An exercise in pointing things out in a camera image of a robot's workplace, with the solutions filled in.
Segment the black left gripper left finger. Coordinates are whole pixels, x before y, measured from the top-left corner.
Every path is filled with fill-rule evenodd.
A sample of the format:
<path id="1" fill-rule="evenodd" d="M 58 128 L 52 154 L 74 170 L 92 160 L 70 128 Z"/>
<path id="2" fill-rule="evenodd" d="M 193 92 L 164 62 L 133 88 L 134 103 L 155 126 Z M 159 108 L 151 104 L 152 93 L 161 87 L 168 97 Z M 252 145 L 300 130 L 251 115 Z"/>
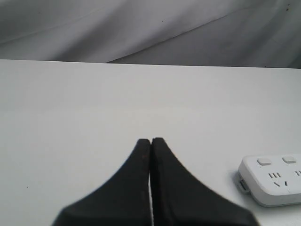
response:
<path id="1" fill-rule="evenodd" d="M 149 226 L 151 143 L 139 139 L 124 164 L 101 187 L 65 207 L 55 226 Z"/>

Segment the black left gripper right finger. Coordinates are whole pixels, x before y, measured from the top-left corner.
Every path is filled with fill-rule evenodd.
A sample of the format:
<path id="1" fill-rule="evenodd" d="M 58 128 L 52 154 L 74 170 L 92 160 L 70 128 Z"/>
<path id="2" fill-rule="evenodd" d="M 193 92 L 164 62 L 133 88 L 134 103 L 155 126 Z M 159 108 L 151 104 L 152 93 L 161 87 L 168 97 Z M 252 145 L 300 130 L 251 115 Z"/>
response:
<path id="1" fill-rule="evenodd" d="M 156 226 L 257 226 L 253 214 L 197 180 L 163 138 L 150 153 L 150 187 Z"/>

